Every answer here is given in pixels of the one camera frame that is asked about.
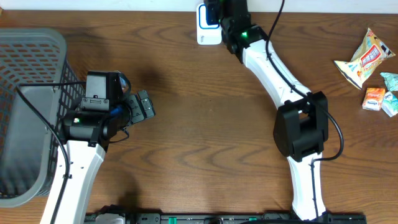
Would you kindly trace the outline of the yellow snack bag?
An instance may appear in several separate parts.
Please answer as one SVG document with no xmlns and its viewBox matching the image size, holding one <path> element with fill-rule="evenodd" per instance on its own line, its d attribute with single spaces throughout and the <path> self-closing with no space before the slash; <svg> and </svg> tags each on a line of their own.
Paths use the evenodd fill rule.
<svg viewBox="0 0 398 224">
<path fill-rule="evenodd" d="M 349 62 L 334 60 L 333 63 L 348 82 L 361 90 L 375 69 L 383 61 L 395 56 L 395 53 L 368 28 L 351 60 Z"/>
</svg>

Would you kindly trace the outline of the orange small carton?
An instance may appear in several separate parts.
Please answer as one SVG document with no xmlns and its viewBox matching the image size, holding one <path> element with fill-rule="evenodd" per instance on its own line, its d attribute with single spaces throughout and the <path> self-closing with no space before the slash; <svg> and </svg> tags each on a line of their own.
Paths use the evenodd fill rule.
<svg viewBox="0 0 398 224">
<path fill-rule="evenodd" d="M 367 88 L 362 108 L 364 110 L 379 111 L 382 107 L 382 102 L 386 90 L 384 88 Z"/>
</svg>

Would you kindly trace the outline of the mint green pack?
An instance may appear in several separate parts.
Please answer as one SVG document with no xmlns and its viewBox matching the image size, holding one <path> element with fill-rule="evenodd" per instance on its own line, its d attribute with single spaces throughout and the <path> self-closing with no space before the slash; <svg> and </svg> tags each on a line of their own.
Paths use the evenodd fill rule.
<svg viewBox="0 0 398 224">
<path fill-rule="evenodd" d="M 381 72 L 381 77 L 384 78 L 384 83 L 389 91 L 398 91 L 398 74 Z"/>
</svg>

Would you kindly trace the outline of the teal small carton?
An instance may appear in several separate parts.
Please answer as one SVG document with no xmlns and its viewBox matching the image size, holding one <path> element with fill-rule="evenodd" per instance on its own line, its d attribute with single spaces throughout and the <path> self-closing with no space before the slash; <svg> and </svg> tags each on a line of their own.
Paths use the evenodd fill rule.
<svg viewBox="0 0 398 224">
<path fill-rule="evenodd" d="M 397 114 L 397 97 L 390 91 L 384 95 L 382 109 L 389 117 L 393 117 Z"/>
</svg>

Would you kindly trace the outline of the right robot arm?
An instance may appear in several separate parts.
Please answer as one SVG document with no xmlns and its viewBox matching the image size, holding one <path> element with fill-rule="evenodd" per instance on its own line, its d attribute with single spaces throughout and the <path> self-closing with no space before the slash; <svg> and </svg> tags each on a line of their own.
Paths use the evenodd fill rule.
<svg viewBox="0 0 398 224">
<path fill-rule="evenodd" d="M 250 70 L 277 109 L 273 138 L 290 167 L 292 210 L 303 221 L 326 213 L 320 161 L 328 139 L 328 102 L 301 84 L 276 54 L 271 33 L 253 23 L 246 1 L 203 1 L 197 6 L 198 43 L 224 43 Z"/>
</svg>

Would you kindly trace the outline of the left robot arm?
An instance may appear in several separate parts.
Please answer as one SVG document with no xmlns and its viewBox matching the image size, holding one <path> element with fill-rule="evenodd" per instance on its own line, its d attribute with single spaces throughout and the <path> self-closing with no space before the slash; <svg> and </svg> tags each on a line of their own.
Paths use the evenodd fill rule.
<svg viewBox="0 0 398 224">
<path fill-rule="evenodd" d="M 148 93 L 133 94 L 119 71 L 89 71 L 85 84 L 77 107 L 61 119 L 57 166 L 41 223 L 83 223 L 112 138 L 155 116 Z"/>
</svg>

